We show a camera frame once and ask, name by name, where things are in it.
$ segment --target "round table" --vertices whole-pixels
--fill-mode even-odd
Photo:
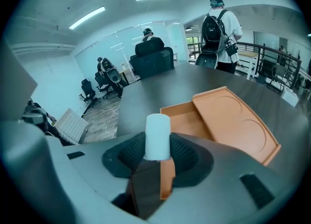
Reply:
[[[247,103],[273,133],[281,149],[268,165],[285,180],[298,183],[310,154],[307,118],[265,86],[227,72],[181,64],[173,70],[124,88],[117,136],[145,131],[146,117],[160,108],[191,101],[194,94],[227,86]]]

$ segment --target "person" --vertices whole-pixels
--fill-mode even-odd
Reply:
[[[218,17],[222,12],[222,10],[225,8],[224,1],[210,0],[209,2],[211,6],[209,15]],[[231,44],[237,43],[237,41],[243,35],[241,25],[237,17],[232,12],[227,11],[224,13],[221,20],[224,23],[225,33],[232,40]],[[234,74],[235,68],[237,66],[237,61],[239,60],[238,53],[235,53],[231,57],[229,57],[226,50],[222,50],[219,53],[217,53],[217,55],[218,55],[218,64],[216,69]]]
[[[283,45],[280,46],[279,51],[286,54],[286,50],[284,49]],[[286,56],[279,54],[277,63],[279,63],[281,66],[286,65]]]
[[[121,98],[122,93],[123,93],[123,89],[120,88],[116,83],[112,82],[109,78],[109,76],[107,75],[107,72],[105,70],[105,68],[102,65],[103,59],[101,57],[98,57],[97,59],[98,64],[97,64],[97,70],[98,72],[101,74],[101,76],[103,76],[104,78],[106,78],[107,82],[109,83],[109,85],[113,88],[113,90],[118,94],[118,97]],[[126,87],[127,83],[122,79],[118,82],[122,87]]]
[[[154,33],[149,28],[145,29],[143,31],[143,34],[144,34],[144,38],[141,41],[142,43],[155,38]]]
[[[28,101],[28,107],[29,106],[34,106],[36,108],[42,108],[37,102],[33,102],[33,100],[30,98]],[[47,114],[47,117],[52,121],[52,122],[56,122],[56,118],[54,118],[53,116],[51,116],[50,114]],[[48,122],[45,121],[41,124],[36,125],[37,127],[39,127],[45,134],[51,133],[54,137],[58,138],[60,140],[60,142],[62,143],[63,146],[68,146],[68,145],[72,145],[71,143],[67,142],[66,140],[64,140],[59,133],[57,132],[57,130]]]

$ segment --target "floor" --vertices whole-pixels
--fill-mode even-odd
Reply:
[[[236,75],[246,77],[246,75],[240,73],[236,73]],[[307,117],[311,129],[311,99],[307,100],[307,92],[298,97],[299,102],[296,108],[301,109]],[[84,119],[89,122],[89,125],[87,126],[87,132],[82,135],[80,143],[98,142],[115,137],[120,103],[121,99],[117,97],[117,94],[110,94],[108,100],[103,100],[101,97],[101,102],[96,102],[94,108],[89,109],[84,115]]]

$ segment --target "backpack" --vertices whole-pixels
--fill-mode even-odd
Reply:
[[[225,49],[225,44],[229,38],[225,33],[225,26],[222,22],[222,17],[226,12],[227,10],[222,10],[218,18],[207,14],[207,17],[202,25],[201,47],[203,39],[205,41],[205,46],[202,47],[202,51],[205,50],[218,53]]]

